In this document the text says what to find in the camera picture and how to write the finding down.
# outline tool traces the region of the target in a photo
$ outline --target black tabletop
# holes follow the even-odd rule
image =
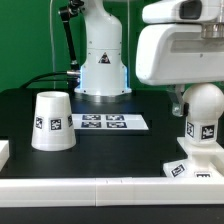
[[[38,151],[32,148],[31,137],[40,91],[11,89],[0,94],[0,139],[10,142],[2,179],[160,177],[164,162],[186,158],[176,140],[184,136],[185,118],[172,115],[172,103],[163,91],[134,91],[130,99],[118,103],[88,102],[70,94],[72,113],[141,114],[149,130],[75,130],[73,148]],[[221,118],[221,145],[223,127]],[[223,223],[223,214],[222,205],[0,209],[5,223],[13,223],[13,216],[21,221],[17,223]]]

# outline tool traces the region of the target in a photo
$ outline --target green background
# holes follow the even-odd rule
[[[53,71],[50,38],[50,0],[1,0],[0,13],[0,91],[17,88],[31,78]],[[122,61],[129,68],[132,89],[153,88],[141,84],[135,75],[137,40],[146,26],[141,14],[150,0],[130,1],[130,46],[128,50],[127,3],[105,2],[105,9],[120,19],[123,25]],[[64,28],[58,9],[67,0],[54,0],[52,10],[56,71],[68,70],[70,59]],[[71,20],[77,59],[85,61],[86,37],[82,15]],[[56,83],[56,87],[66,84]],[[55,87],[54,83],[35,83],[30,87]]]

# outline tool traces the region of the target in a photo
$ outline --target white cup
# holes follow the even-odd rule
[[[37,94],[32,146],[43,151],[60,151],[75,143],[69,95],[58,91]]]

